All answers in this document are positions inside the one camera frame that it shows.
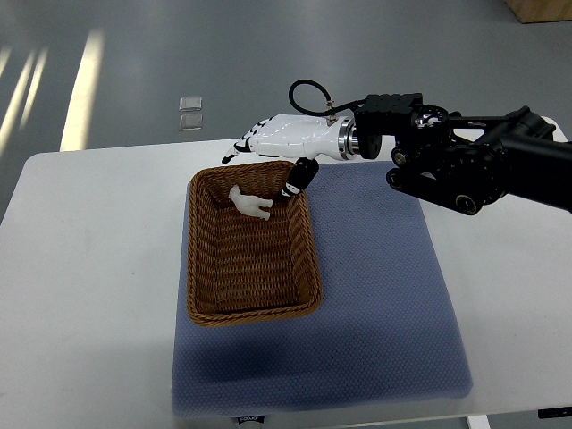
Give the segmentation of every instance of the screw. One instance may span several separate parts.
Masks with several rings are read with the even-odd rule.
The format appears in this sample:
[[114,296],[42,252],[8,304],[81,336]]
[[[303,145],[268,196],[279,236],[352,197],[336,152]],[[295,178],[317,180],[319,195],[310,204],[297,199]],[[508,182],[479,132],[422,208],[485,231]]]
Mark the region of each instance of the screw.
[[407,156],[402,152],[395,152],[393,155],[393,162],[395,162],[397,165],[405,165],[407,161]]

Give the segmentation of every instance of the robotic arm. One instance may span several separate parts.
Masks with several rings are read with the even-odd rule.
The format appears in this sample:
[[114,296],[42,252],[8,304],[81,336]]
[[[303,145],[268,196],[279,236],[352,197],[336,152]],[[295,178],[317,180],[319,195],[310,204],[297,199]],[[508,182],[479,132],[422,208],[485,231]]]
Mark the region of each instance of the robotic arm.
[[[294,101],[294,89],[309,84],[325,95],[328,110],[312,112]],[[330,95],[311,80],[290,87],[290,102],[305,114],[279,114],[261,121],[235,143],[223,163],[242,152],[298,158],[282,195],[296,195],[318,172],[315,157],[375,159],[382,137],[395,137],[396,168],[386,180],[400,192],[465,215],[476,214],[510,193],[572,211],[572,145],[553,141],[554,125],[528,107],[505,116],[465,117],[423,104],[421,94],[370,95],[333,107]],[[336,117],[342,110],[354,118]],[[475,141],[455,134],[479,129]]]

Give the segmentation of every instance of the brown wicker basket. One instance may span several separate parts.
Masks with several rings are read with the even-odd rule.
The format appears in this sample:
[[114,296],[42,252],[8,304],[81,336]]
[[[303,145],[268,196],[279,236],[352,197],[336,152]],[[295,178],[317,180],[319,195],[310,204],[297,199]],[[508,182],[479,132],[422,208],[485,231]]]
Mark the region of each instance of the brown wicker basket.
[[[190,183],[190,318],[225,326],[308,315],[322,302],[322,278],[306,194],[280,200],[292,163],[216,167]],[[228,198],[274,199],[270,220],[245,216]]]

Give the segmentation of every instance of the white toy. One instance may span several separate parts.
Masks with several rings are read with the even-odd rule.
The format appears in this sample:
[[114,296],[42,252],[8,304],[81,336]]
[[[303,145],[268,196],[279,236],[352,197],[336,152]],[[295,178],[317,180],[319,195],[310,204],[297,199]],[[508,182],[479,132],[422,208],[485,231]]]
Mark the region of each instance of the white toy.
[[272,207],[273,201],[271,199],[262,199],[256,195],[242,195],[239,185],[234,185],[231,188],[229,198],[243,215],[260,217],[266,221],[270,219],[270,213],[261,210],[260,207]]

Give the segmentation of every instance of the blue cushion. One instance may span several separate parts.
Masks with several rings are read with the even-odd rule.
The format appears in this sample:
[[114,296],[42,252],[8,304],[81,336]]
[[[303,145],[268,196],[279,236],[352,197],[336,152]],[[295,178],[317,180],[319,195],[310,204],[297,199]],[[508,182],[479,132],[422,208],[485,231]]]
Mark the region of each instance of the blue cushion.
[[389,188],[391,167],[321,166],[307,195],[324,301],[297,319],[193,324],[185,218],[175,415],[251,416],[468,395],[467,358],[421,206]]

